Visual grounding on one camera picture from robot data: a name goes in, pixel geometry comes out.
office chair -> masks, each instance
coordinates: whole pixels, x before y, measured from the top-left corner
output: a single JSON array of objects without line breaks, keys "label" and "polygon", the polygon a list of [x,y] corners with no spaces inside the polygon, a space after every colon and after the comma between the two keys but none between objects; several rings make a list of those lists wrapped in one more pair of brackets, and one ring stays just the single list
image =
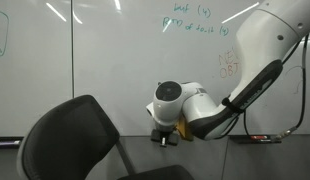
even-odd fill
[{"label": "office chair", "polygon": [[92,96],[77,97],[34,125],[19,148],[18,173],[28,180],[84,180],[116,144],[129,174],[120,180],[193,180],[179,165],[135,173],[119,137]]}]

robotic arm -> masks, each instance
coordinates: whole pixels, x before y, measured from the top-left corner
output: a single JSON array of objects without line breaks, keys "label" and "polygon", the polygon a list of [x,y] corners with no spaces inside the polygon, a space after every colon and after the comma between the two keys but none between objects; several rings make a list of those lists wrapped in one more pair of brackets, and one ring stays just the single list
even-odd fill
[{"label": "robotic arm", "polygon": [[199,83],[164,82],[147,106],[156,128],[172,132],[184,114],[192,134],[219,137],[278,78],[287,51],[310,32],[310,0],[265,0],[236,34],[235,54],[242,77],[235,90],[216,106]]}]

black chair backrest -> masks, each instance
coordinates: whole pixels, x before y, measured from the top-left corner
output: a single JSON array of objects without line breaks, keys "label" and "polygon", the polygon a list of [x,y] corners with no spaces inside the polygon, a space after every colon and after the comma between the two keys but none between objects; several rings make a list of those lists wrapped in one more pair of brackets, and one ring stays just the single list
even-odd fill
[{"label": "black chair backrest", "polygon": [[31,180],[83,180],[119,139],[119,133],[89,95],[45,114],[25,138],[21,163]]}]

white robotic arm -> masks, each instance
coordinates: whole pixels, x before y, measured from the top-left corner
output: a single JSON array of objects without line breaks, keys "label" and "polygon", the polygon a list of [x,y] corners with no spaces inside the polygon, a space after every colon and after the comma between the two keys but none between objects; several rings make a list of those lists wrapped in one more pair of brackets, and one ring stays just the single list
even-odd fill
[{"label": "white robotic arm", "polygon": [[[183,113],[193,135],[205,140],[219,137],[272,85],[282,71],[287,51],[309,32],[310,0],[266,0],[236,34],[235,54],[242,62],[242,77],[229,97],[216,106],[198,83],[162,83],[147,107],[156,128],[172,131]],[[170,91],[167,83],[181,89],[174,98],[161,98]]]}]

